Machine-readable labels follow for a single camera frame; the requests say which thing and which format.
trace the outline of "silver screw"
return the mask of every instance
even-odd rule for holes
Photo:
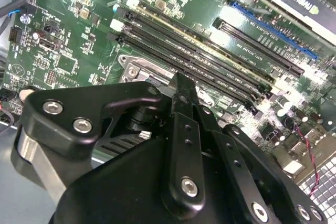
[[[210,109],[208,109],[207,107],[203,107],[203,111],[208,115],[211,113]]]
[[[259,220],[265,223],[268,221],[266,210],[260,204],[256,202],[252,203],[252,210]]]
[[[92,124],[86,119],[76,119],[73,124],[73,128],[79,133],[85,134],[92,130]]]
[[[233,127],[233,128],[232,128],[232,131],[233,131],[236,135],[239,135],[239,134],[240,134],[239,129],[237,129],[236,127]]]
[[[309,213],[303,208],[303,206],[298,205],[298,210],[299,210],[299,213],[301,214],[301,216],[302,216],[305,220],[310,220],[310,215],[309,215]]]
[[[43,110],[48,114],[58,115],[63,111],[63,106],[58,102],[49,101],[43,104]]]
[[[28,15],[24,14],[24,15],[21,15],[20,21],[22,24],[29,25],[31,22],[31,19]]]
[[[322,221],[322,216],[320,215],[320,213],[313,207],[310,207],[311,212],[313,213],[313,215],[319,220]]]
[[[154,87],[149,87],[149,88],[148,88],[148,91],[149,91],[151,94],[158,94],[158,93],[157,93],[157,90],[156,90]]]
[[[130,68],[128,70],[128,73],[130,74],[130,76],[136,76],[137,75],[137,72],[136,72],[136,70],[134,68]]]
[[[198,189],[196,184],[189,178],[184,178],[181,182],[182,190],[189,196],[189,197],[196,197],[198,193]]]

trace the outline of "red wire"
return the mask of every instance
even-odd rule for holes
[[[304,139],[306,140],[306,146],[307,146],[307,149],[308,149],[308,152],[309,152],[309,157],[310,157],[310,160],[311,160],[311,163],[314,167],[314,173],[315,173],[315,183],[313,185],[313,187],[311,188],[310,190],[310,193],[309,193],[309,196],[311,196],[313,193],[315,193],[318,189],[318,186],[320,184],[320,175],[319,173],[317,172],[317,169],[316,169],[316,164],[315,164],[315,156],[314,154],[311,153],[311,150],[310,150],[310,144],[308,142],[308,139],[305,138],[305,136],[302,134],[301,130],[299,127],[296,128],[297,132],[299,133],[299,135]]]

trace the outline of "blue pcie slot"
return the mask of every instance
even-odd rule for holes
[[[313,58],[315,60],[318,59],[317,55],[315,55],[309,49],[299,46],[294,40],[287,38],[286,35],[284,35],[282,32],[280,32],[277,29],[271,27],[270,25],[266,24],[265,22],[258,20],[257,17],[253,13],[251,13],[248,10],[246,10],[245,8],[243,8],[241,5],[239,5],[238,2],[236,2],[236,1],[231,2],[229,4],[229,6],[232,6],[234,9],[240,11],[248,19],[252,20],[254,23],[258,24],[260,27],[264,28],[265,30],[269,31],[270,33],[276,35],[278,38],[280,38],[281,40],[283,40],[287,44],[291,45],[292,47],[300,50],[301,52],[305,53],[306,55],[310,56],[311,58]]]

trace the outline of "motherboard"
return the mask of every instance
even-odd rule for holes
[[[273,0],[29,0],[24,9],[3,82],[19,94],[5,104],[12,113],[36,90],[164,89],[182,72],[220,126],[237,124],[266,152],[299,161],[302,136],[315,146],[335,134],[336,46]]]

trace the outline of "black metal bracket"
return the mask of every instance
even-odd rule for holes
[[[146,82],[27,98],[12,163],[58,203],[51,223],[327,223],[238,127],[219,128],[193,81],[177,73],[169,88],[171,98]],[[154,137],[92,169],[101,139],[142,129]]]

